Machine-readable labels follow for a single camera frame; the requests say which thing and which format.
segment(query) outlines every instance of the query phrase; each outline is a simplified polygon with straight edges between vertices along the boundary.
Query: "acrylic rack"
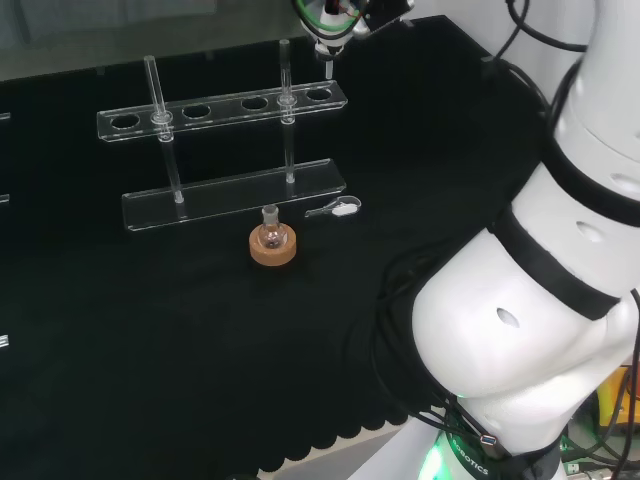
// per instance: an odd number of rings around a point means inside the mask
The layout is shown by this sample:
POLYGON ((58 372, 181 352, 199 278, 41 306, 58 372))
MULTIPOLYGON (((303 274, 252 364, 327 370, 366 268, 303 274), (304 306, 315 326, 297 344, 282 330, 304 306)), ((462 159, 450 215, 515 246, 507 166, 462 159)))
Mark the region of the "acrylic rack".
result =
MULTIPOLYGON (((11 113, 0 113, 0 122, 11 120, 11 113)), ((0 194, 0 205, 8 204, 10 200, 9 194, 0 194)))
POLYGON ((347 98, 331 80, 292 85, 288 40, 280 41, 280 88, 165 103, 155 58, 147 56, 144 62, 153 104, 97 114, 98 137, 102 140, 155 136, 162 147, 170 186, 122 195, 128 230, 337 194, 346 188, 333 160, 294 161, 296 116, 340 109, 347 98), (282 167, 184 185, 180 182, 174 151, 176 133, 268 119, 280 119, 282 124, 282 167))

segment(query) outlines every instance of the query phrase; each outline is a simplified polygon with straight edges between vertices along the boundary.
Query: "robotic arm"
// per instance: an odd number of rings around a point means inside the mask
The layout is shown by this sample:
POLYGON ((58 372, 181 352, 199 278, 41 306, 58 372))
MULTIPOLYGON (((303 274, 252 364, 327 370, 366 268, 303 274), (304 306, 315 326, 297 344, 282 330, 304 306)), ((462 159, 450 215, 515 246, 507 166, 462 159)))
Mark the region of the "robotic arm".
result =
POLYGON ((327 80, 333 61, 352 38, 366 38, 411 11, 414 0, 291 0, 303 27, 316 40, 327 80))
MULTIPOLYGON (((326 62, 412 7, 302 1, 294 7, 326 62)), ((638 0, 596 0, 588 52, 543 164, 415 299, 419 358, 477 437, 441 434, 448 476, 436 478, 566 479, 563 429, 637 349, 640 297, 629 292, 640 285, 639 21, 638 0)))

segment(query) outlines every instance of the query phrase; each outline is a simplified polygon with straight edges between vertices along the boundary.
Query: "led light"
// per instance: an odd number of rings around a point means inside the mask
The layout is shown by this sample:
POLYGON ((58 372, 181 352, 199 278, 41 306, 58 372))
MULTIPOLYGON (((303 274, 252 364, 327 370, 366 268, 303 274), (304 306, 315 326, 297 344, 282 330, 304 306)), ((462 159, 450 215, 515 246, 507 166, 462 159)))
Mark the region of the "led light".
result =
POLYGON ((433 447, 427 457, 424 459, 424 463, 422 464, 422 469, 420 469, 420 475, 418 476, 418 480, 435 480, 438 478, 438 473, 440 473, 440 468, 442 467, 442 453, 440 453, 440 449, 435 446, 433 447))

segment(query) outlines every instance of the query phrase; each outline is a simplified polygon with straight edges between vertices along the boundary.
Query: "black tablecloth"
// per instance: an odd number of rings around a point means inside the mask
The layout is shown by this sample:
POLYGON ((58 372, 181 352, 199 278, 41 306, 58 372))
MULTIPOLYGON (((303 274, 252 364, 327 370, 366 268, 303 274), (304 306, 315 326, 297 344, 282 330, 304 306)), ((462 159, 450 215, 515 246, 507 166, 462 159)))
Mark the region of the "black tablecloth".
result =
MULTIPOLYGON (((293 42, 295 83, 322 78, 312 51, 293 42)), ((349 104, 298 119, 296 160, 333 158, 364 206, 285 206, 277 270, 249 259, 255 211, 123 228, 123 193, 167 185, 160 147, 99 141, 95 113, 149 102, 142 62, 0 85, 0 478, 222 479, 402 422, 354 353, 384 265, 487 224, 537 162, 535 98, 484 55, 446 18, 349 45, 349 104)), ((169 100, 273 87, 278 46, 159 71, 169 100)), ((279 166, 281 142, 277 121, 180 134, 183 181, 279 166)))

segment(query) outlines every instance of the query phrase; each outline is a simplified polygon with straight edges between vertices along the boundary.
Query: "yellow object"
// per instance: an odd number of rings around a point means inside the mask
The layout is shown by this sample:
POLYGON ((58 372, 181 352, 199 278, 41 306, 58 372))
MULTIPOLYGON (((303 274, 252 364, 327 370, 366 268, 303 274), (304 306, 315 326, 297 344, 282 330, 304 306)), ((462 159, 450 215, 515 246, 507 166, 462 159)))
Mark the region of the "yellow object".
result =
MULTIPOLYGON (((620 384, 622 383, 626 371, 627 367, 618 368, 604 381, 604 383, 602 383, 602 385, 598 387, 598 426, 601 431, 607 429, 609 422, 611 422, 611 419, 613 418, 613 409, 615 408, 618 392, 620 391, 620 384)), ((625 386, 624 397, 622 398, 622 405, 620 406, 620 413, 618 413, 618 418, 616 420, 616 427, 618 429, 625 427, 629 423, 629 406, 631 398, 631 395, 629 395, 629 388, 625 386)), ((634 423, 636 425, 640 423, 640 404, 636 404, 634 423)))

